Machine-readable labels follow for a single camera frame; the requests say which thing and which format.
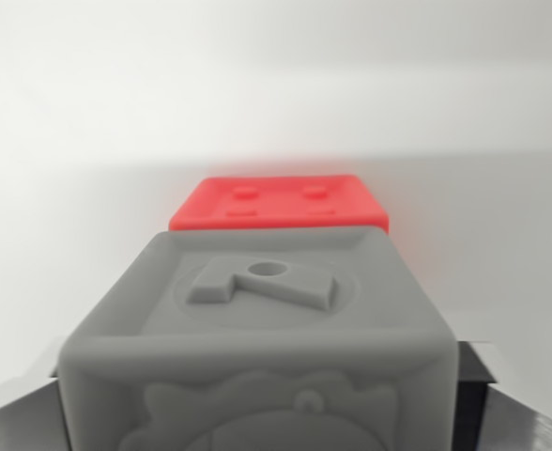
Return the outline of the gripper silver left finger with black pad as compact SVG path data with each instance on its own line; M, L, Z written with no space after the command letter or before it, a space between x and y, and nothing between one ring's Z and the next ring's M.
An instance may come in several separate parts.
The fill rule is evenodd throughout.
M69 450L58 388L59 336L26 371L0 384L0 450Z

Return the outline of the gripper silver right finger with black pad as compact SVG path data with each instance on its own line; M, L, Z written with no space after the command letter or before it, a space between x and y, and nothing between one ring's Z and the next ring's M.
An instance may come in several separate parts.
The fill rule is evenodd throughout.
M493 344L461 341L456 450L552 450L552 417Z

